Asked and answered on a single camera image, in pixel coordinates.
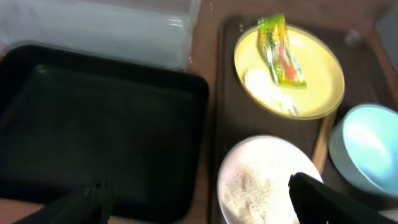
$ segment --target rice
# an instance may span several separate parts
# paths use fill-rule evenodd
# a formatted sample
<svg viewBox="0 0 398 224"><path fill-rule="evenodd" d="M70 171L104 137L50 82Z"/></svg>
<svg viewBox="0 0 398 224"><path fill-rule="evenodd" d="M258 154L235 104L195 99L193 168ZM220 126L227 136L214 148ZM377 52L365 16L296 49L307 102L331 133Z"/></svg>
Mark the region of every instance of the rice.
<svg viewBox="0 0 398 224"><path fill-rule="evenodd" d="M293 223L294 218L289 214L294 214L294 210L291 211L285 178L255 172L252 167L239 164L234 174L221 183L223 206L232 216L229 223Z"/></svg>

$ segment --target snack wrapper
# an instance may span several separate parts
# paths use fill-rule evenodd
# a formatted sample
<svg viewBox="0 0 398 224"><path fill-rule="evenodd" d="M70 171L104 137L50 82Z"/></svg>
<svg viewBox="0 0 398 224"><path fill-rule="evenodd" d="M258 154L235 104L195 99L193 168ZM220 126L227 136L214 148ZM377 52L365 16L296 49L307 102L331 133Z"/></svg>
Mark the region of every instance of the snack wrapper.
<svg viewBox="0 0 398 224"><path fill-rule="evenodd" d="M258 20L259 46L270 67L275 83L305 88L299 63L289 48L289 38L283 14Z"/></svg>

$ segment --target plate rim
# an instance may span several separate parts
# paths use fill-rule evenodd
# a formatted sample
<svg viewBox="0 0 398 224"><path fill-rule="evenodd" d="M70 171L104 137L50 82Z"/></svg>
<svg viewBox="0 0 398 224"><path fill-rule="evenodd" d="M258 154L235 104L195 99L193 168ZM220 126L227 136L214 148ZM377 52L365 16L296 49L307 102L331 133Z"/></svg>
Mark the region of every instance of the plate rim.
<svg viewBox="0 0 398 224"><path fill-rule="evenodd" d="M244 38L246 38L248 35L252 34L253 32L257 31L257 26L252 26L250 27L248 30L246 30L238 39L238 41L235 44L235 48L234 48L234 67L235 67L235 74L240 82L241 87L243 87L244 91L246 92L246 94L250 97L250 99L252 99L252 101L254 101L258 106L260 106L260 108L278 116L281 118L287 118L287 119L293 119L293 120L312 120L312 119L319 119L319 118L323 118L327 115L329 115L330 113L332 113L333 111L335 111L339 105L341 104L341 102L343 101L344 98L344 94L345 94L345 79L344 79L344 71L336 57L336 55L334 55L333 51L319 38L317 38L315 35L313 35L311 32L302 29L298 26L295 25L291 25L291 24L287 24L287 29L289 30L293 30L294 32L298 32L299 34L305 35L306 37L312 39L313 41L317 42L318 44L320 44L324 49L326 49L329 53L330 56L333 57L334 61L337 62L337 66L339 67L339 69L341 70L341 74L343 77L343 91L341 91L340 96L338 101L336 102L335 105L333 105L329 110L320 113L318 115L313 115L313 116L294 116L288 113L281 113L278 110L274 110L271 107L267 106L265 103L260 102L256 97L254 97L252 95L252 93L248 90L248 88L245 86L245 84L243 83L242 79L240 78L239 74L238 74L238 68L236 67L236 51L240 45L240 43L242 42L242 40Z"/></svg>

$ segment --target white food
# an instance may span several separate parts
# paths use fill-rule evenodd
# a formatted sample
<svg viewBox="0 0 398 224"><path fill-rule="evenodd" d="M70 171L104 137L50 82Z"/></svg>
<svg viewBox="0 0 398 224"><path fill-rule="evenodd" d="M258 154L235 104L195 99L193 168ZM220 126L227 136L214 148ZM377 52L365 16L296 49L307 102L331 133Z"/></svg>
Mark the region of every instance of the white food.
<svg viewBox="0 0 398 224"><path fill-rule="evenodd" d="M280 108L292 115L298 115L297 105L295 105L291 95L284 95L276 87L271 76L261 69L250 69L244 76L246 88L262 102Z"/></svg>
<svg viewBox="0 0 398 224"><path fill-rule="evenodd" d="M292 224L294 219L287 215L292 206L288 186L275 179L261 181L257 175L250 167L239 165L223 187L225 209L237 223Z"/></svg>
<svg viewBox="0 0 398 224"><path fill-rule="evenodd" d="M218 196L228 224L296 224L289 195L292 174L322 181L311 160L293 144L274 136L254 136L224 159Z"/></svg>

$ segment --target brown table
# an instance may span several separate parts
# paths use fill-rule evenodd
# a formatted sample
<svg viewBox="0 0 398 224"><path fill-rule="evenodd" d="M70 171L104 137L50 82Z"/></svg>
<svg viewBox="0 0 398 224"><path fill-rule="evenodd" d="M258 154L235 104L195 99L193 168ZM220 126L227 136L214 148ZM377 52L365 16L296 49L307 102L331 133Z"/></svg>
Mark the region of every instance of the brown table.
<svg viewBox="0 0 398 224"><path fill-rule="evenodd" d="M208 222L209 204L209 173L208 156L213 147L211 136L213 134L213 110L215 105L216 64L217 64L217 35L218 29L224 19L232 13L263 14L283 12L289 17L315 24L337 29L369 30L374 18L385 7L394 3L393 0L201 0L201 11L196 25L191 63L189 70L204 77L210 86L210 109L206 138L203 140L200 163L198 165L195 195L191 210L183 220L189 224L204 224ZM391 86L397 88L397 75L386 60L386 55L378 42L377 37L371 35L370 43L381 61L384 73L390 77ZM14 222L40 208L40 205L17 202L12 200L0 200L0 223ZM212 216L212 223L219 223L220 219ZM116 223L132 223L121 218L113 219Z"/></svg>

